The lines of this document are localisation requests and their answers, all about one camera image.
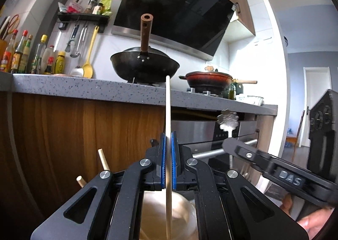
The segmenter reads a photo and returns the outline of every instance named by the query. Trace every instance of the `yellow spoon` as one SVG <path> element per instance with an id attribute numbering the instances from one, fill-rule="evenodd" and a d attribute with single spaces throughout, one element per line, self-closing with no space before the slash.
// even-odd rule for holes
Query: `yellow spoon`
<path id="1" fill-rule="evenodd" d="M 89 50 L 88 50 L 87 60 L 84 63 L 84 65 L 82 66 L 82 68 L 83 68 L 83 76 L 85 78 L 89 78 L 89 79 L 92 78 L 92 76 L 93 76 L 93 67 L 91 66 L 89 60 L 90 60 L 90 55 L 92 54 L 93 45 L 94 45 L 95 38 L 96 38 L 96 35 L 97 35 L 98 31 L 99 31 L 99 27 L 96 26 L 95 30 L 94 30 L 94 33 L 93 33 L 93 36 L 92 36 L 92 40 L 90 42 L 90 47 L 89 47 Z"/>

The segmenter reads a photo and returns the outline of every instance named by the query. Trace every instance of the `human hand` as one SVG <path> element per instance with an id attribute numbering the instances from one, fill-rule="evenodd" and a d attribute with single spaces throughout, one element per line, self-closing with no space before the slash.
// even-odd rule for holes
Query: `human hand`
<path id="1" fill-rule="evenodd" d="M 309 238 L 311 240 L 325 225 L 326 221 L 331 216 L 331 213 L 331 209 L 321 209 L 304 217 L 298 221 L 298 224 L 308 232 Z"/>

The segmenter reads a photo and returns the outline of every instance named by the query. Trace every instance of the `metal screw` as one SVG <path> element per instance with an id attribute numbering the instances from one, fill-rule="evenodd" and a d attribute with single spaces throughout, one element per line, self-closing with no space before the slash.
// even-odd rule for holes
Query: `metal screw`
<path id="1" fill-rule="evenodd" d="M 150 165 L 150 160 L 149 159 L 142 159 L 140 161 L 140 165 L 143 166 L 143 167 L 148 166 L 148 165 Z"/>
<path id="2" fill-rule="evenodd" d="M 195 166 L 195 165 L 197 164 L 197 160 L 196 160 L 195 158 L 189 158 L 189 159 L 187 160 L 187 164 L 188 164 L 189 166 Z"/>
<path id="3" fill-rule="evenodd" d="M 230 178 L 236 178 L 238 176 L 238 173 L 236 170 L 229 170 L 227 175 L 230 177 Z"/>
<path id="4" fill-rule="evenodd" d="M 110 172 L 108 171 L 108 170 L 104 170 L 104 171 L 102 171 L 101 173 L 100 173 L 100 177 L 102 178 L 102 179 L 106 179 L 106 178 L 108 178 L 110 176 Z"/>

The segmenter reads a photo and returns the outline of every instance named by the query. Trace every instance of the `kitchen countertop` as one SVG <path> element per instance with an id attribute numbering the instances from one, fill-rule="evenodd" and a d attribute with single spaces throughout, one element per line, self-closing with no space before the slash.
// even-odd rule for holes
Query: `kitchen countertop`
<path id="1" fill-rule="evenodd" d="M 0 91 L 72 97 L 125 103 L 165 105 L 165 89 L 146 85 L 77 77 L 0 72 Z M 276 105 L 255 106 L 223 98 L 172 90 L 171 105 L 200 110 L 277 115 Z"/>

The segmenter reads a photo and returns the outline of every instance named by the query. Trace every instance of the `wok handle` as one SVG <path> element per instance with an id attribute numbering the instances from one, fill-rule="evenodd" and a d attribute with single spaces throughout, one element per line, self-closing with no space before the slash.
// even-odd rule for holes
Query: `wok handle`
<path id="1" fill-rule="evenodd" d="M 153 19 L 153 15 L 149 13 L 145 13 L 141 16 L 141 53 L 148 52 L 149 37 Z"/>
<path id="2" fill-rule="evenodd" d="M 256 84 L 257 83 L 257 81 L 246 81 L 246 80 L 237 80 L 237 79 L 234 79 L 233 82 L 237 84 Z"/>

